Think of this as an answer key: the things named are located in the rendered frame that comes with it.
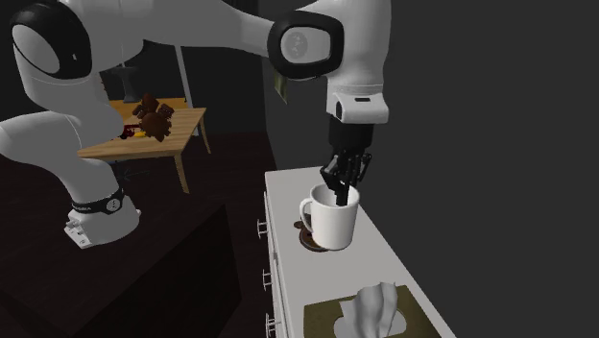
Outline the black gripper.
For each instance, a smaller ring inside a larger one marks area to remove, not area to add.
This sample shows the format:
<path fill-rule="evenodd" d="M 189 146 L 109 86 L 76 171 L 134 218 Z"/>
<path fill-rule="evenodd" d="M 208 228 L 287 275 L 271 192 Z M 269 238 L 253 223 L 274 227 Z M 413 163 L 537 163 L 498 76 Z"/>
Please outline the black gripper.
<path fill-rule="evenodd" d="M 350 185 L 356 186 L 366 175 L 372 155 L 365 153 L 371 146 L 374 124 L 344 124 L 338 118 L 329 118 L 328 143 L 332 146 L 333 156 L 320 174 L 329 190 L 335 196 L 337 206 L 347 205 L 348 178 L 347 157 L 343 152 L 356 154 L 350 161 Z"/>

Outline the white mug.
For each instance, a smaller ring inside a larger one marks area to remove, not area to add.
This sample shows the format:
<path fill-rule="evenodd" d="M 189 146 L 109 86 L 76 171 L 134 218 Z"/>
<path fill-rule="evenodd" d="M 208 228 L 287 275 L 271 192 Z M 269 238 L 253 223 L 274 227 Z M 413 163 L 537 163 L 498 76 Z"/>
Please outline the white mug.
<path fill-rule="evenodd" d="M 337 196 L 325 183 L 313 186 L 299 204 L 299 217 L 321 248 L 340 251 L 350 245 L 356 222 L 360 193 L 349 188 L 346 205 L 337 205 Z"/>

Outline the brown round coaster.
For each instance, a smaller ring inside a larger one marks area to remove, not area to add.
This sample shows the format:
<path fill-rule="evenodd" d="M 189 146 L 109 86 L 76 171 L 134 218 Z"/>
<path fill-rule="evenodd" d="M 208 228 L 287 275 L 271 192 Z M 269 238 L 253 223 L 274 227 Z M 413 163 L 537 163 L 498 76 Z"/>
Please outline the brown round coaster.
<path fill-rule="evenodd" d="M 317 253 L 327 252 L 326 248 L 319 246 L 313 240 L 312 233 L 305 227 L 302 220 L 296 221 L 294 227 L 299 230 L 299 241 L 305 249 Z"/>

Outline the white chest of drawers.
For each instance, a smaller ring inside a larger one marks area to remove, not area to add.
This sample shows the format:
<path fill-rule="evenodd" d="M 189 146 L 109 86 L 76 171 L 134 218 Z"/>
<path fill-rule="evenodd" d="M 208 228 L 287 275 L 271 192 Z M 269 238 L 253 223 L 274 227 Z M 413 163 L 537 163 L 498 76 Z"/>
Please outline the white chest of drawers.
<path fill-rule="evenodd" d="M 278 268 L 273 274 L 279 291 L 278 333 L 303 338 L 306 305 L 353 296 L 383 281 L 407 286 L 441 337 L 456 338 L 363 208 L 357 211 L 348 248 L 316 253 L 302 246 L 294 223 L 300 219 L 300 202 L 323 181 L 318 167 L 270 171 L 264 178 L 269 253 Z"/>

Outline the olive green tissue box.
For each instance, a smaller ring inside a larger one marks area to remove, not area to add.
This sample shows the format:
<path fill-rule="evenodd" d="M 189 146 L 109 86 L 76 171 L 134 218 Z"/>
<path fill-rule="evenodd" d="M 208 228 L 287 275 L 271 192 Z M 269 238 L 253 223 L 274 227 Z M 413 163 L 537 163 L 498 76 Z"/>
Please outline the olive green tissue box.
<path fill-rule="evenodd" d="M 304 338 L 442 338 L 405 286 L 380 282 L 304 307 Z"/>

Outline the wooden table with brown toys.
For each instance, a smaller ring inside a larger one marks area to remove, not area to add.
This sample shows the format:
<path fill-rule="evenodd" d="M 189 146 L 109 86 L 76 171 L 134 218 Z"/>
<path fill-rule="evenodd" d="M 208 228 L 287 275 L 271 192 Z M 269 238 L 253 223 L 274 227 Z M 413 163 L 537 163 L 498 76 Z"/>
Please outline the wooden table with brown toys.
<path fill-rule="evenodd" d="M 204 125 L 206 108 L 194 109 L 183 98 L 156 99 L 150 95 L 145 95 L 140 103 L 111 101 L 110 104 L 119 113 L 126 113 L 122 137 L 84 148 L 78 155 L 104 161 L 171 157 L 182 190 L 188 193 L 181 154 L 196 129 L 211 153 Z"/>

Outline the dark robot stand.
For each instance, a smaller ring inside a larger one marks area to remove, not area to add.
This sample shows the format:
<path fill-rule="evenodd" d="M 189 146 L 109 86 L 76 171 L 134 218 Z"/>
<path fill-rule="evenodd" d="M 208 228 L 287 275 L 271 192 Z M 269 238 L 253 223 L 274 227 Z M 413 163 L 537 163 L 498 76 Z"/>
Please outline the dark robot stand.
<path fill-rule="evenodd" d="M 139 160 L 142 215 L 125 238 L 80 249 L 61 231 L 57 179 L 0 159 L 0 338 L 232 338 L 242 301 L 224 187 L 228 163 Z"/>

